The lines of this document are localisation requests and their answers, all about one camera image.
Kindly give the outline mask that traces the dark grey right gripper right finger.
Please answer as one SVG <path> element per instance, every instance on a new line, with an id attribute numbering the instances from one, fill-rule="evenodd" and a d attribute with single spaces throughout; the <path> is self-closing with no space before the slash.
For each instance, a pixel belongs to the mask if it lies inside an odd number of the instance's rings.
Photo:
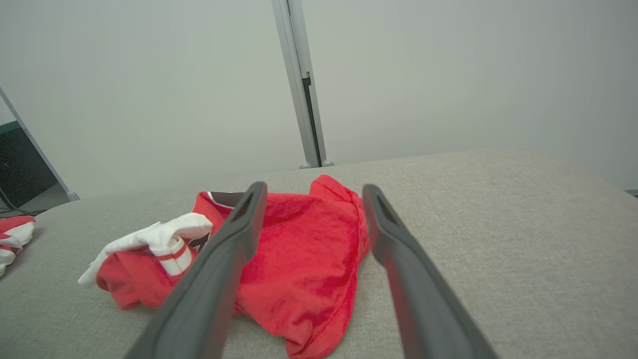
<path id="1" fill-rule="evenodd" d="M 437 266 L 374 184 L 362 191 L 374 259 L 385 268 L 406 359 L 495 359 Z"/>

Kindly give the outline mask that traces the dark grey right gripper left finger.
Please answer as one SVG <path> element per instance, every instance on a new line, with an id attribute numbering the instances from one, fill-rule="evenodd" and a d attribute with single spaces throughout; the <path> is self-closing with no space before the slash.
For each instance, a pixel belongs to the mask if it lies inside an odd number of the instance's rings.
<path id="1" fill-rule="evenodd" d="M 128 359 L 220 359 L 242 270 L 258 249 L 267 185 L 251 184 L 139 335 Z"/>

